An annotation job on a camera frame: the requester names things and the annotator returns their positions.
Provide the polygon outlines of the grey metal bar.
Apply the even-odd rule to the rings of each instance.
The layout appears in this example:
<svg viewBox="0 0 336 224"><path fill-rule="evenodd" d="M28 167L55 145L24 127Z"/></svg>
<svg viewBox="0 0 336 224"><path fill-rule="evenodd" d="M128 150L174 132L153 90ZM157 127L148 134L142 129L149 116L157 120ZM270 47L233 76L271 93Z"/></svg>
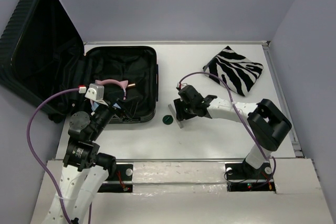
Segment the grey metal bar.
<svg viewBox="0 0 336 224"><path fill-rule="evenodd" d="M182 128L183 128L183 124L182 124L182 122L180 122L180 121L177 119L177 112L176 112L176 109L175 109L174 105L170 103L170 104L168 105L168 109L169 109L169 111L171 112L172 117L174 118L174 120L175 120L176 123L178 124L179 128L182 129Z"/></svg>

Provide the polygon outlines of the green round disc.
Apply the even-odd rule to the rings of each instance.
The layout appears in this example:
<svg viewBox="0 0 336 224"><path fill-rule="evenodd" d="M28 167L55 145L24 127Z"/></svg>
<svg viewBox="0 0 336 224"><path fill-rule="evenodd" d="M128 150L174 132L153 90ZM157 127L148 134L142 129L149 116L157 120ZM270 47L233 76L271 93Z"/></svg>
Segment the green round disc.
<svg viewBox="0 0 336 224"><path fill-rule="evenodd" d="M165 125L170 125L172 124L174 121L173 117L171 115L165 115L163 118L162 118L162 122L165 124Z"/></svg>

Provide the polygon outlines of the pink blue cat-ear headphones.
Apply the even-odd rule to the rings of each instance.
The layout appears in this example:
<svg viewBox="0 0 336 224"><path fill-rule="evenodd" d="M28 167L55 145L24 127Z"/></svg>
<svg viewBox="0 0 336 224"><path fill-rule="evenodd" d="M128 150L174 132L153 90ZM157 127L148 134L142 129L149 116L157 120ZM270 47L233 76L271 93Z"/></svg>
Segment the pink blue cat-ear headphones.
<svg viewBox="0 0 336 224"><path fill-rule="evenodd" d="M106 85L114 85L114 86L118 86L119 88L121 88L121 90L123 91L123 100L125 100L127 98L127 86L129 84L128 80L123 80L123 81L118 81L115 79L105 79L105 80L95 80L96 84L102 85L102 86L106 86ZM90 104L91 104L91 109L92 111L95 111L96 108L100 105L107 105L107 103L104 102L103 103L96 103L90 100Z"/></svg>

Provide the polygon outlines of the zebra print pouch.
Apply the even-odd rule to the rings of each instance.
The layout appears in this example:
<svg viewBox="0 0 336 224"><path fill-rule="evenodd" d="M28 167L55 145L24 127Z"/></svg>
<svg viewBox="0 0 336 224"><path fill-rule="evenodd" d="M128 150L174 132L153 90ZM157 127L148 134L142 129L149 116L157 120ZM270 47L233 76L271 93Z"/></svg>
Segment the zebra print pouch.
<svg viewBox="0 0 336 224"><path fill-rule="evenodd" d="M231 91L243 97L249 94L263 69L261 63L237 54L230 46L226 46L202 68L214 75L210 76L212 80L220 85L226 83Z"/></svg>

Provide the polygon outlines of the black hard-shell suitcase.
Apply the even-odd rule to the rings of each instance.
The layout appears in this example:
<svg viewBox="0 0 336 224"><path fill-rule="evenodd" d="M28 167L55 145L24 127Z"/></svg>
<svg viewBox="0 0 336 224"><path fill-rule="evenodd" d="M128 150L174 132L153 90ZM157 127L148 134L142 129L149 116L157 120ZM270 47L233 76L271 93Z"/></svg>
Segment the black hard-shell suitcase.
<svg viewBox="0 0 336 224"><path fill-rule="evenodd" d="M63 90L95 80L128 80L127 98L142 97L134 118L153 119L158 101L156 51L149 46L102 46L88 51L59 0L19 0L1 36L1 85L38 106ZM123 100L118 86L106 85L104 98Z"/></svg>

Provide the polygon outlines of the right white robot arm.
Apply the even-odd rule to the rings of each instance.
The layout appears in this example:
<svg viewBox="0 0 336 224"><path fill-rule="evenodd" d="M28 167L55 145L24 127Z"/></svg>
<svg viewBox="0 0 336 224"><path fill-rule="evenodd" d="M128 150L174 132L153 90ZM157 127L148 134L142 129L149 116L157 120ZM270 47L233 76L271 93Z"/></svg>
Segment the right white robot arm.
<svg viewBox="0 0 336 224"><path fill-rule="evenodd" d="M224 119L241 123L248 131L254 146L234 172L252 179L261 171L262 165L278 150L292 128L291 122L269 99L258 103L241 103L224 100L215 95L203 97L192 85L178 88L174 100L176 120L194 117Z"/></svg>

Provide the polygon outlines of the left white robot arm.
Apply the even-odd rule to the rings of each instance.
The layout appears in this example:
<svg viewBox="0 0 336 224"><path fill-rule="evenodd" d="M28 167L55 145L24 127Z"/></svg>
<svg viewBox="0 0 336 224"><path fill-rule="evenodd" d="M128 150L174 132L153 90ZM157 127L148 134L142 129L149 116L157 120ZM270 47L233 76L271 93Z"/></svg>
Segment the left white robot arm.
<svg viewBox="0 0 336 224"><path fill-rule="evenodd" d="M100 153L96 143L114 116L132 116L125 101L116 98L100 103L91 113L78 111L71 116L58 189L43 223L83 223L107 179L116 178L117 192L132 192L133 187L122 180L116 158Z"/></svg>

